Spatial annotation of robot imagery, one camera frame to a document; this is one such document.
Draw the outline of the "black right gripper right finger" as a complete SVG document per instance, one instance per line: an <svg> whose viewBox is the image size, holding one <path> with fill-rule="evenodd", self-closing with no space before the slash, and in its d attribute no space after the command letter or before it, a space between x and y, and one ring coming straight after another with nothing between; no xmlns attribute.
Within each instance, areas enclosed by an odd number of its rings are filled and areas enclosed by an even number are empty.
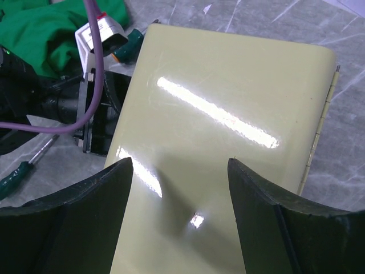
<svg viewBox="0 0 365 274"><path fill-rule="evenodd" d="M237 159L229 190L247 273L363 273L364 212L298 196Z"/></svg>

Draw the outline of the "stubby green screwdriver orange cap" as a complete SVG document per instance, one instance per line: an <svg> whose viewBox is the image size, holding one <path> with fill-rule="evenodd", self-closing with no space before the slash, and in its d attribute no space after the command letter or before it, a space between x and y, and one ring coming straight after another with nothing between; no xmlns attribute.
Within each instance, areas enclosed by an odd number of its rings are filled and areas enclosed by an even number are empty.
<svg viewBox="0 0 365 274"><path fill-rule="evenodd" d="M122 46L118 47L112 56L119 63L130 64L137 60L140 49L143 44L145 34L147 32L147 27L140 31L138 29L133 29L127 35L127 42Z"/></svg>

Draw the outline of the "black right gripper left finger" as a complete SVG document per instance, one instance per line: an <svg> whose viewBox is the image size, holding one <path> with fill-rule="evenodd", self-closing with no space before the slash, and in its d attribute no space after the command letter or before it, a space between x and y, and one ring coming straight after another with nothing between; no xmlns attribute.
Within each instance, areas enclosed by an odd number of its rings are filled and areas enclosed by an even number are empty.
<svg viewBox="0 0 365 274"><path fill-rule="evenodd" d="M109 273L133 177L130 158L20 207L1 208L2 273Z"/></svg>

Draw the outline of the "long green screwdriver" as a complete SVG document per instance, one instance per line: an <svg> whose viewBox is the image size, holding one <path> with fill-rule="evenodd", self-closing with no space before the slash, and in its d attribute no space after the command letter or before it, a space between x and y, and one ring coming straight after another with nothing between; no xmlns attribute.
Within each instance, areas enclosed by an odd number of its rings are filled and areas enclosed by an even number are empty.
<svg viewBox="0 0 365 274"><path fill-rule="evenodd" d="M21 162L15 170L1 179L1 200L11 196L19 188L22 181L34 169L35 163L43 157L58 138L58 134L53 135L29 161Z"/></svg>

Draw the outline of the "yellow-green metal tool chest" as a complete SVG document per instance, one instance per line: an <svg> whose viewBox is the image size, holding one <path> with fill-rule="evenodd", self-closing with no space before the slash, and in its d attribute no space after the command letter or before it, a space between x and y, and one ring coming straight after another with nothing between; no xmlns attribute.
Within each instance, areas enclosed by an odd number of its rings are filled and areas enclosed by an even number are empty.
<svg viewBox="0 0 365 274"><path fill-rule="evenodd" d="M149 26L106 160L133 179L112 273L244 273L228 160L300 194L335 84L323 46Z"/></svg>

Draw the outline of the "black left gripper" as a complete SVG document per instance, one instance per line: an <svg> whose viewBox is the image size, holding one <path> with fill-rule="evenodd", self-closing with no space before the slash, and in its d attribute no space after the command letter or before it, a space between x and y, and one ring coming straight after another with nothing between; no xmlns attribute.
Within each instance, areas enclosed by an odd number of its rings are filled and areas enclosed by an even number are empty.
<svg viewBox="0 0 365 274"><path fill-rule="evenodd" d="M63 124L73 124L84 116L94 91L92 73L86 77L42 77L41 80L40 105L36 107L38 116ZM128 75L104 72L102 98L95 113L85 125L73 132L84 153L107 156L130 82Z"/></svg>

